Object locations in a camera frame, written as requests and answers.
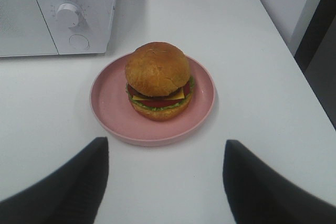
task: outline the cheese slice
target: cheese slice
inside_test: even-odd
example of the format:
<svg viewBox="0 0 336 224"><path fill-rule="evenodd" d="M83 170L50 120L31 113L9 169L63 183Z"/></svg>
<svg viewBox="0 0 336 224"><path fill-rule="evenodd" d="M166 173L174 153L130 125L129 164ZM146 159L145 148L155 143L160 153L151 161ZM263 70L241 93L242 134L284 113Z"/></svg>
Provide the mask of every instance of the cheese slice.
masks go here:
<svg viewBox="0 0 336 224"><path fill-rule="evenodd" d="M183 89L180 89L175 95L166 97L164 100L178 100L178 99L184 99ZM133 95L133 100L136 100L136 101L150 101L151 99L142 98L142 97L139 97L137 95Z"/></svg>

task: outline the bottom bun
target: bottom bun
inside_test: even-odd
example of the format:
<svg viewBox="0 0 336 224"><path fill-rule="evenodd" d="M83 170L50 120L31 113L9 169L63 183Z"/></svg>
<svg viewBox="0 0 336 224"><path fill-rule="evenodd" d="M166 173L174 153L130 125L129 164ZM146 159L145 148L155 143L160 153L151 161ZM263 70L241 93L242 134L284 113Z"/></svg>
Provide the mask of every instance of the bottom bun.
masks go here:
<svg viewBox="0 0 336 224"><path fill-rule="evenodd" d="M144 107L141 107L134 102L131 102L131 104L137 112L139 112L141 115L143 115L148 119L154 121L166 121L171 118L174 118L175 116L179 115L182 111L184 111L188 107L192 96L193 94L191 93L180 106L164 110L152 111Z"/></svg>

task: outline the pink plate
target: pink plate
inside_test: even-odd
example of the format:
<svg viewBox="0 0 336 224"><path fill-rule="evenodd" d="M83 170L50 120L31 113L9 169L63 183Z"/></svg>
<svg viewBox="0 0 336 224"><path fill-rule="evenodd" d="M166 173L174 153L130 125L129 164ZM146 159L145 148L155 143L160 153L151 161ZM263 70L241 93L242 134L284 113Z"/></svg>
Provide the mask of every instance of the pink plate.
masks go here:
<svg viewBox="0 0 336 224"><path fill-rule="evenodd" d="M127 143L142 146L165 145L197 128L209 115L215 101L215 86L206 69L189 59L195 79L194 95L177 117L155 122L138 114L130 104L126 89L125 55L105 67L91 89L91 108L101 125Z"/></svg>

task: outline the microwave door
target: microwave door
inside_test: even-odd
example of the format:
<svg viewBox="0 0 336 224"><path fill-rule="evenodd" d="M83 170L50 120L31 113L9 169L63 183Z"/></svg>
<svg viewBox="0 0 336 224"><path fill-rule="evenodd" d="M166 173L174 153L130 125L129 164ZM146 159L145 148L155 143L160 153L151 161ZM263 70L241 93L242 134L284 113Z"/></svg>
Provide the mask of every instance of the microwave door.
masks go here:
<svg viewBox="0 0 336 224"><path fill-rule="evenodd" d="M56 54L36 0L0 0L0 56Z"/></svg>

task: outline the hamburger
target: hamburger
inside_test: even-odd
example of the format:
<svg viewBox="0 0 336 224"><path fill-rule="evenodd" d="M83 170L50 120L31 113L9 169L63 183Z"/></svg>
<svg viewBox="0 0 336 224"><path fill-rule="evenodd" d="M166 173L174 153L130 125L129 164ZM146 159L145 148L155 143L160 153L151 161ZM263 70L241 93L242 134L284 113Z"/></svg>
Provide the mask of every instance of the hamburger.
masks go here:
<svg viewBox="0 0 336 224"><path fill-rule="evenodd" d="M151 120L179 115L193 96L188 59L169 43L151 42L137 48L125 66L125 76L133 108Z"/></svg>

